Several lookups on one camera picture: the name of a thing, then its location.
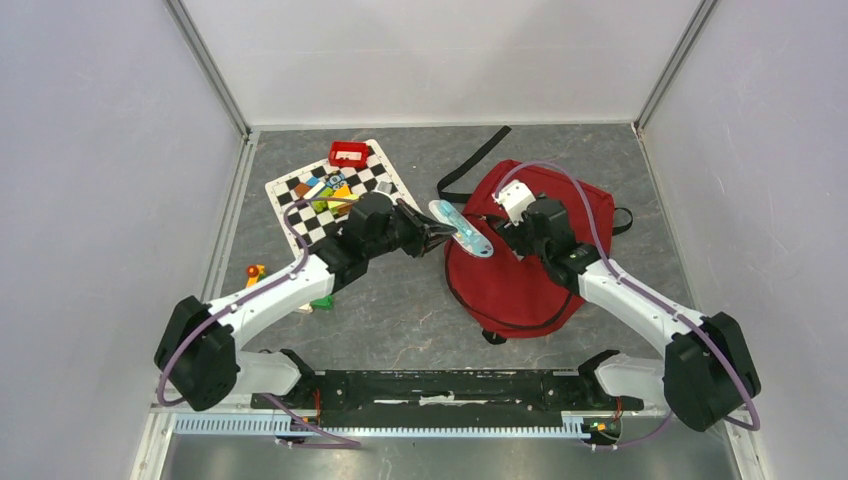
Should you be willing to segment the light blue pamphlet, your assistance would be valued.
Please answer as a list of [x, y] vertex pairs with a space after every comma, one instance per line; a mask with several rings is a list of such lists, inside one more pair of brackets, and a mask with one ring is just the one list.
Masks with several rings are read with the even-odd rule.
[[490, 240], [472, 225], [452, 203], [446, 200], [432, 200], [428, 203], [428, 209], [436, 220], [456, 229], [453, 240], [467, 254], [476, 258], [493, 256], [494, 247]]

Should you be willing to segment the black white chess mat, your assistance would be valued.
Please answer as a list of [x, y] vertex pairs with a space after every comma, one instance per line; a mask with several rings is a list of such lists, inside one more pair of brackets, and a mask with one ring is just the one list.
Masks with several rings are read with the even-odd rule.
[[365, 144], [369, 156], [363, 168], [336, 167], [321, 159], [265, 184], [273, 212], [295, 255], [300, 253], [298, 235], [312, 244], [347, 218], [341, 204], [330, 200], [337, 190], [360, 197], [386, 184], [392, 199], [419, 207], [378, 142], [368, 139]]

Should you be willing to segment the red backpack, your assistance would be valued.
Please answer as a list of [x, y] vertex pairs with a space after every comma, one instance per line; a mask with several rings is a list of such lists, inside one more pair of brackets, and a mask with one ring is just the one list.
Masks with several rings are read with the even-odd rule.
[[[487, 258], [466, 252], [456, 240], [445, 245], [445, 278], [451, 294], [479, 323], [484, 339], [493, 345], [512, 338], [534, 338], [560, 329], [584, 301], [545, 272], [542, 261], [518, 255], [499, 232], [509, 222], [495, 203], [500, 182], [519, 180], [536, 194], [549, 194], [567, 209], [571, 228], [580, 242], [611, 248], [614, 236], [633, 225], [633, 213], [616, 205], [613, 196], [595, 186], [575, 187], [563, 174], [540, 166], [523, 167], [515, 160], [499, 162], [471, 193], [452, 193], [449, 186], [479, 164], [508, 135], [504, 126], [468, 160], [436, 185], [439, 199], [461, 205], [462, 216], [492, 244]], [[592, 237], [597, 232], [598, 238]]]

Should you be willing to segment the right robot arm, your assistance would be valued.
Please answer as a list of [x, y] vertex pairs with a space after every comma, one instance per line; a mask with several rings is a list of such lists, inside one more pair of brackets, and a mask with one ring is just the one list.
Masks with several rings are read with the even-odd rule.
[[692, 430], [721, 420], [757, 431], [754, 404], [762, 385], [738, 322], [707, 316], [663, 296], [627, 273], [598, 238], [580, 242], [561, 201], [518, 183], [495, 198], [507, 213], [502, 237], [519, 255], [537, 258], [546, 277], [601, 307], [645, 339], [658, 360], [615, 353], [577, 382], [580, 400], [602, 408], [616, 396], [667, 407]]

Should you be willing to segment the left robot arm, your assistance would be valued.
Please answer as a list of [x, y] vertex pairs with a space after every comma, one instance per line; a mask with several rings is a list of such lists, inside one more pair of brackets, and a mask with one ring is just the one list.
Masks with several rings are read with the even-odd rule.
[[184, 298], [154, 354], [159, 404], [187, 403], [204, 411], [232, 394], [271, 394], [290, 407], [306, 405], [314, 381], [293, 355], [246, 352], [244, 345], [299, 307], [365, 275], [370, 260], [395, 250], [420, 258], [456, 231], [403, 200], [367, 193], [330, 235], [303, 244], [301, 255], [284, 269], [212, 301]]

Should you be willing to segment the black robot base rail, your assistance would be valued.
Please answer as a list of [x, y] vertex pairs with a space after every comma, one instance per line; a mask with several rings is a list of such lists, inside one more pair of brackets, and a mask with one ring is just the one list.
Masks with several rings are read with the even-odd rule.
[[643, 410], [642, 400], [602, 391], [578, 369], [324, 370], [285, 350], [301, 377], [285, 395], [253, 394], [257, 409], [311, 411], [320, 427], [555, 427], [564, 412], [600, 416]]

